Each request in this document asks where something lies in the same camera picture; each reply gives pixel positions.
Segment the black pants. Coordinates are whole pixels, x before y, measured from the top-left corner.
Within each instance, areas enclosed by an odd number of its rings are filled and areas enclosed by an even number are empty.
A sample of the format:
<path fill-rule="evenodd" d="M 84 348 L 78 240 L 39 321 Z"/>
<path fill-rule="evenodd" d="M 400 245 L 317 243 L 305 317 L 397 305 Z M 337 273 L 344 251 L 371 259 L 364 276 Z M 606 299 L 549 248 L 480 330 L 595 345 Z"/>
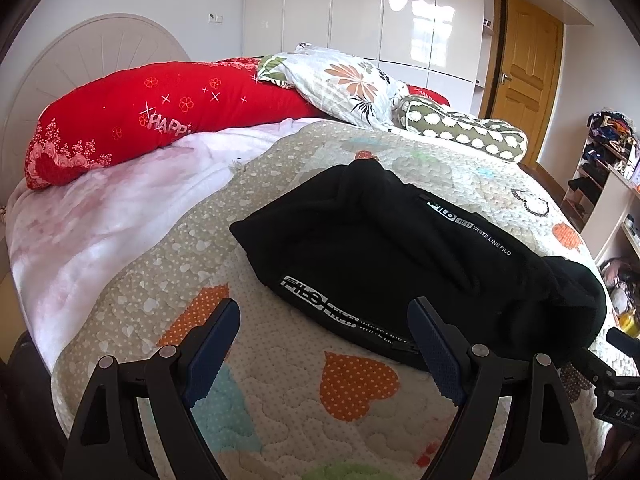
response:
<path fill-rule="evenodd" d="M 290 306 L 415 368 L 424 361 L 408 307 L 421 297 L 467 341 L 508 359 L 544 352 L 564 364 L 564 335 L 587 347 L 605 320 L 604 289 L 586 266 L 537 255 L 372 159 L 316 174 L 230 231 Z"/>

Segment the pink white blanket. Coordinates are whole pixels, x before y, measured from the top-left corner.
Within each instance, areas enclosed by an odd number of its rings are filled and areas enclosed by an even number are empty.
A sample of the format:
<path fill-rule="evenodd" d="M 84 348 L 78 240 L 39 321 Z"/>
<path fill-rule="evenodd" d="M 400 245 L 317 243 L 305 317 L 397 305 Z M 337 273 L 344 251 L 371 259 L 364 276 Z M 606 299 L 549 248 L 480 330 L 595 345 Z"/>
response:
<path fill-rule="evenodd" d="M 309 125 L 307 118 L 194 133 L 72 183 L 14 188 L 6 244 L 26 327 L 47 368 L 84 325 L 100 292 L 235 170 Z"/>

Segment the white open shelf unit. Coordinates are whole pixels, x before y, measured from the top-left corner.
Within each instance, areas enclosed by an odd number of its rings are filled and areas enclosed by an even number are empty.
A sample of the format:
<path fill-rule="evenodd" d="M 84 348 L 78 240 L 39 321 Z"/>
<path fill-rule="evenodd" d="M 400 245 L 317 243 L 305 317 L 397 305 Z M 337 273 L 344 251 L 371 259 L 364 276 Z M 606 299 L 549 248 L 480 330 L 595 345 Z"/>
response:
<path fill-rule="evenodd" d="M 561 210 L 599 266 L 639 261 L 639 133 L 621 112 L 587 119 L 587 139 Z"/>

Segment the red pillow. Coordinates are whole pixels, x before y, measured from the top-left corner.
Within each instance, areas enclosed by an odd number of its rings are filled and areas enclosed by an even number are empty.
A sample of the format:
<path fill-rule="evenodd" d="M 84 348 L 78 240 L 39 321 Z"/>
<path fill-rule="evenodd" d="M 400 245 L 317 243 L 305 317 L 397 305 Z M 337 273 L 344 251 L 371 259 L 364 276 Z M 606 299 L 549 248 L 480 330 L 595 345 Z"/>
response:
<path fill-rule="evenodd" d="M 191 133 L 326 118 L 286 79 L 282 53 L 216 62 L 159 62 L 119 70 L 49 104 L 30 140 L 28 188 L 66 185 Z"/>

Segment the green cloud pattern pillow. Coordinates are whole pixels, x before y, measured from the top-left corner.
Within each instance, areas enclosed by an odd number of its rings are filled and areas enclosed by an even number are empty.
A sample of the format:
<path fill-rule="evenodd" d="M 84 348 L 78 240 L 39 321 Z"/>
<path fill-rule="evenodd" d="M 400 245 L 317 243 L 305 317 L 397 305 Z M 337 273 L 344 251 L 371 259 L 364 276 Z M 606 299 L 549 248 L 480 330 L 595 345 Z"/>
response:
<path fill-rule="evenodd" d="M 392 119 L 397 128 L 417 136 L 466 145 L 508 162 L 520 162 L 528 149 L 526 133 L 510 122 L 457 112 L 427 96 L 406 96 Z"/>

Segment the white round headboard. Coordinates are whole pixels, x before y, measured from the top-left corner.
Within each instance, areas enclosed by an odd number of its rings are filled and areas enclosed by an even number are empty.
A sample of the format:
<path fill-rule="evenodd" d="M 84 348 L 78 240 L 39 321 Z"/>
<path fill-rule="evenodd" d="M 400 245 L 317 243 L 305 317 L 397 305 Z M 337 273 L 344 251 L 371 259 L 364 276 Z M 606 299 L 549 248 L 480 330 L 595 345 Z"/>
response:
<path fill-rule="evenodd" d="M 188 58 L 166 28 L 139 15 L 105 14 L 63 32 L 10 92 L 8 112 L 1 119 L 1 203 L 23 179 L 28 142 L 50 103 L 116 70 Z"/>

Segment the wooden door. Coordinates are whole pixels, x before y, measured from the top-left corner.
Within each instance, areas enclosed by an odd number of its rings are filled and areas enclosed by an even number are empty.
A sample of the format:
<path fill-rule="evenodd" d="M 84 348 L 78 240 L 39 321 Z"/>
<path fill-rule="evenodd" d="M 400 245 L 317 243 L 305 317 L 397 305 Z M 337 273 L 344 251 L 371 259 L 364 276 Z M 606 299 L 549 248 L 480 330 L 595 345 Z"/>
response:
<path fill-rule="evenodd" d="M 525 0 L 496 0 L 499 9 L 493 118 L 521 129 L 528 148 L 521 164 L 537 166 L 562 61 L 564 25 Z"/>

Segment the floral white pillow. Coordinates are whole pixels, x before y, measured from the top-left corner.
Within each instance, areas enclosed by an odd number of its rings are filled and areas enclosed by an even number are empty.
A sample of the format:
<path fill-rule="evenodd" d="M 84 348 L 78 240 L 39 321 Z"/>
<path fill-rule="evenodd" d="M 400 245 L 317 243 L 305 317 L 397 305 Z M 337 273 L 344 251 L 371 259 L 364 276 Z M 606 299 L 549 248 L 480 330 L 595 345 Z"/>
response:
<path fill-rule="evenodd" d="M 299 44 L 262 58 L 259 81 L 296 90 L 318 110 L 357 127 L 386 130 L 408 86 L 374 63 L 340 50 Z"/>

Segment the white glossy wardrobe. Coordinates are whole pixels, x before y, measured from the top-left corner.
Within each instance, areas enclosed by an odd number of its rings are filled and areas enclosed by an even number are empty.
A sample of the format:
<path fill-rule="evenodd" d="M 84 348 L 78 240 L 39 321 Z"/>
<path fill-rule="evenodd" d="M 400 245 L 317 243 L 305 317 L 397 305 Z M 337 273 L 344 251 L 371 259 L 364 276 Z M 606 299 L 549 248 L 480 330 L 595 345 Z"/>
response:
<path fill-rule="evenodd" d="M 485 0 L 244 0 L 242 52 L 340 50 L 477 114 L 484 17 Z"/>

